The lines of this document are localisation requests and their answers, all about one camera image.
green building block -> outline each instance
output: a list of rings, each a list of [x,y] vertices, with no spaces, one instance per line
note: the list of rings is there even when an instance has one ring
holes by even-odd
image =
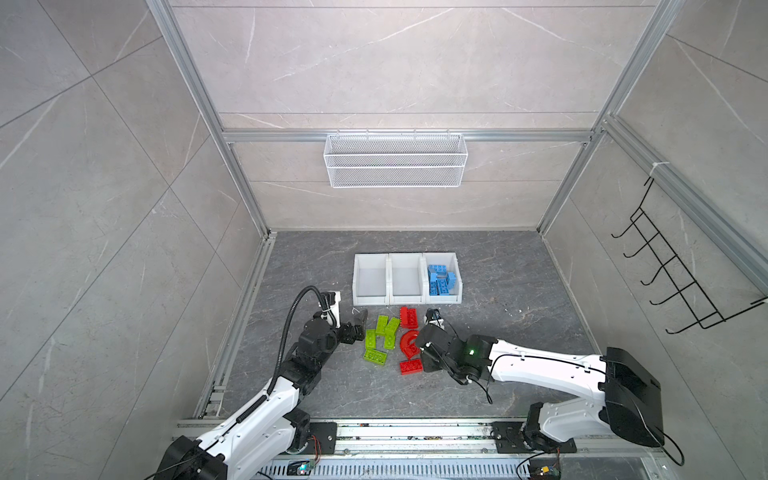
[[[366,352],[362,357],[377,365],[384,365],[384,362],[386,362],[386,353],[380,352],[379,350],[366,349]]]
[[[400,326],[400,319],[396,319],[395,317],[392,317],[392,319],[387,323],[386,328],[384,329],[384,336],[387,335],[395,335],[397,333],[397,327]]]
[[[374,329],[366,330],[366,348],[376,348],[376,331]]]
[[[387,350],[395,349],[395,334],[389,335],[388,333],[384,337],[384,348]]]
[[[379,321],[376,323],[376,335],[378,336],[384,336],[386,335],[386,323],[389,320],[389,317],[387,315],[379,315]]]

zip tie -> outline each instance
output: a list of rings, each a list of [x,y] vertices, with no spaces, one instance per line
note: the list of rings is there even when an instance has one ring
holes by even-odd
[[[654,174],[654,170],[656,170],[656,167],[658,167],[659,165],[665,165],[665,164],[668,164],[668,163],[669,162],[654,162],[653,163],[653,167],[650,169],[650,172],[648,173],[648,177],[650,177],[651,175]]]

black wire rack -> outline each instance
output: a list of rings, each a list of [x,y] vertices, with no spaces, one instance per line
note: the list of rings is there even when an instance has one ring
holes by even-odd
[[[715,306],[715,304],[714,304],[714,302],[712,301],[712,299],[710,298],[710,296],[709,296],[709,295],[707,295],[707,292],[706,292],[706,291],[704,290],[704,288],[703,288],[703,287],[702,287],[702,286],[699,284],[698,280],[696,280],[696,278],[694,277],[694,275],[693,275],[693,274],[690,272],[690,270],[688,270],[688,267],[686,266],[686,264],[685,264],[685,263],[682,261],[682,259],[681,259],[681,258],[680,258],[680,257],[677,255],[677,252],[675,251],[675,249],[674,249],[674,248],[672,248],[672,246],[671,246],[671,245],[670,245],[670,243],[667,241],[667,239],[664,237],[664,235],[663,235],[663,234],[662,234],[662,233],[659,231],[659,229],[656,227],[656,224],[654,223],[654,221],[653,221],[653,220],[651,220],[651,219],[650,219],[650,217],[648,216],[648,214],[646,214],[646,213],[645,213],[645,210],[643,210],[643,202],[645,201],[645,198],[648,196],[648,192],[650,191],[650,188],[653,186],[653,184],[654,184],[654,179],[653,179],[652,177],[649,177],[649,178],[648,178],[648,180],[646,180],[646,181],[645,181],[645,183],[643,184],[644,186],[646,186],[646,185],[647,185],[647,189],[645,190],[645,195],[643,195],[643,200],[640,200],[640,206],[639,206],[639,207],[637,207],[637,209],[634,211],[634,213],[632,213],[632,214],[630,215],[630,220],[631,220],[631,223],[629,224],[629,227],[627,227],[627,229],[626,229],[626,230],[624,230],[623,232],[621,232],[621,234],[620,234],[620,235],[613,235],[613,234],[611,234],[611,236],[612,236],[613,238],[621,238],[621,237],[623,237],[623,236],[626,234],[626,232],[628,232],[628,231],[629,231],[629,230],[630,230],[632,227],[634,227],[634,229],[635,229],[635,230],[637,230],[637,232],[638,232],[638,233],[640,234],[640,236],[643,238],[643,241],[644,241],[645,243],[643,243],[643,246],[642,246],[642,247],[640,247],[640,248],[639,248],[639,249],[638,249],[638,250],[637,250],[635,253],[632,253],[631,255],[627,255],[627,254],[625,253],[625,254],[624,254],[624,256],[625,256],[626,258],[632,258],[632,257],[634,257],[635,255],[637,255],[638,253],[640,253],[640,252],[641,252],[641,251],[642,251],[644,248],[646,248],[646,247],[647,247],[647,248],[648,248],[648,249],[649,249],[649,250],[650,250],[650,251],[653,253],[654,257],[656,257],[656,260],[658,260],[658,262],[659,262],[659,265],[660,265],[660,266],[659,266],[659,269],[658,269],[658,270],[656,270],[656,273],[654,274],[654,277],[653,277],[652,279],[650,279],[650,282],[648,282],[648,283],[645,283],[644,281],[642,281],[642,280],[641,280],[641,283],[642,283],[643,285],[645,285],[645,286],[651,285],[651,284],[652,284],[652,283],[653,283],[653,282],[654,282],[654,281],[657,279],[657,277],[659,276],[659,274],[660,274],[660,273],[663,271],[664,273],[666,273],[666,274],[667,274],[667,277],[670,279],[670,281],[672,282],[672,285],[673,285],[673,286],[675,287],[675,289],[676,289],[676,292],[675,292],[675,293],[673,293],[672,295],[669,295],[669,296],[668,296],[667,298],[665,298],[664,300],[661,300],[661,301],[660,301],[660,302],[658,302],[658,303],[651,301],[651,302],[650,302],[650,304],[651,304],[651,305],[661,305],[662,303],[666,303],[666,302],[668,302],[669,300],[672,300],[674,297],[676,297],[676,296],[678,296],[678,295],[679,295],[679,296],[680,296],[680,298],[682,298],[682,299],[683,299],[683,301],[685,302],[685,306],[686,306],[686,307],[688,307],[688,310],[690,311],[690,314],[694,316],[694,319],[696,319],[696,321],[694,321],[694,322],[693,322],[693,323],[691,323],[690,325],[688,325],[688,326],[685,326],[685,327],[683,327],[683,328],[681,328],[681,329],[679,329],[679,330],[670,331],[669,329],[665,329],[665,330],[667,331],[667,333],[669,333],[669,334],[671,334],[671,335],[674,335],[674,334],[676,334],[676,333],[684,332],[685,330],[688,330],[690,327],[692,327],[692,326],[694,326],[694,325],[698,325],[698,326],[700,326],[702,329],[709,329],[709,328],[712,328],[712,327],[713,327],[713,326],[715,326],[715,325],[718,325],[718,324],[720,324],[720,323],[726,322],[727,320],[730,320],[730,319],[734,318],[735,316],[739,316],[739,315],[741,315],[742,313],[746,313],[746,312],[749,312],[750,310],[752,310],[752,309],[755,309],[755,308],[757,308],[758,306],[761,306],[761,305],[763,305],[763,304],[765,303],[765,300],[768,300],[768,296],[765,296],[765,297],[763,297],[763,298],[761,298],[761,299],[755,300],[754,302],[750,303],[750,306],[748,306],[748,307],[747,307],[747,308],[745,308],[744,310],[741,310],[740,312],[734,313],[734,314],[733,314],[733,315],[731,315],[731,316],[723,316],[723,314],[720,312],[720,310],[717,308],[717,306]],[[647,220],[647,221],[650,223],[650,225],[653,227],[653,231],[655,231],[655,233],[654,233],[653,235],[651,235],[651,236],[650,236],[650,238],[646,238],[646,235],[645,235],[645,234],[643,234],[643,232],[642,232],[642,231],[640,230],[640,228],[637,226],[637,221],[638,221],[639,219],[643,218],[643,217],[644,217],[644,218],[645,218],[645,219],[646,219],[646,220]],[[667,260],[662,260],[662,259],[660,258],[660,256],[659,256],[658,252],[657,252],[656,250],[654,250],[654,247],[653,247],[653,245],[651,245],[651,244],[650,244],[650,242],[651,242],[651,241],[652,241],[654,238],[656,238],[656,237],[659,237],[659,238],[661,238],[661,239],[662,239],[662,240],[663,240],[663,241],[666,243],[666,245],[667,245],[667,247],[669,248],[670,252],[672,252],[672,257],[670,257],[670,258],[669,258],[669,259],[667,259]],[[679,263],[680,265],[682,265],[682,267],[685,269],[685,272],[686,272],[686,273],[687,273],[687,275],[690,277],[690,282],[689,282],[689,283],[686,283],[686,285],[684,285],[684,286],[680,286],[680,285],[678,285],[678,284],[677,284],[677,282],[675,282],[674,278],[672,278],[672,275],[670,274],[669,270],[667,270],[667,266],[669,266],[669,265],[672,263],[672,261],[673,261],[673,260],[677,260],[677,263]],[[683,295],[683,292],[684,292],[685,290],[687,290],[687,289],[691,288],[691,287],[697,287],[697,288],[698,288],[698,289],[701,291],[701,293],[702,293],[702,294],[704,295],[704,297],[707,299],[707,302],[709,302],[709,304],[710,304],[710,305],[712,306],[712,308],[714,309],[714,311],[713,311],[712,313],[710,313],[709,315],[706,315],[706,316],[704,316],[704,317],[702,317],[702,318],[699,318],[699,316],[698,316],[698,315],[696,314],[696,312],[694,311],[694,308],[693,308],[693,307],[690,305],[690,303],[688,303],[688,299],[687,299],[687,298],[685,298],[685,295]],[[710,323],[709,325],[704,325],[704,324],[702,323],[704,320],[706,320],[706,319],[708,319],[708,318],[710,318],[710,317],[712,317],[712,316],[716,316],[716,315],[717,315],[718,317],[720,317],[720,319],[719,319],[719,320],[717,320],[717,321],[715,321],[715,322],[712,322],[712,323]]]

white wire mesh basket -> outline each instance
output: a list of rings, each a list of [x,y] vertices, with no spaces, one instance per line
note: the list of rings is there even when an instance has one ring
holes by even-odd
[[[323,158],[331,187],[458,187],[467,162],[461,134],[331,134]]]

dark gray work surface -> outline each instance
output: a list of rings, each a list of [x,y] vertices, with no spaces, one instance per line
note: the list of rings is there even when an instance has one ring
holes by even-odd
[[[256,303],[224,393],[230,415],[271,377],[286,314],[306,285],[340,290],[341,321],[352,317],[355,253],[456,252],[464,282],[461,305],[438,306],[462,338],[495,336],[521,346],[561,353],[592,353],[554,264],[536,232],[282,232],[277,235]],[[369,307],[368,328],[379,314],[399,316],[398,306]],[[427,306],[417,306],[421,319]],[[317,311],[304,297],[293,317],[287,347]],[[341,345],[322,379],[300,408],[314,418],[510,417],[525,416],[533,402],[570,396],[524,383],[491,384],[493,405],[477,385],[460,386],[444,372],[400,376],[399,350],[384,366],[362,358],[364,346]]]

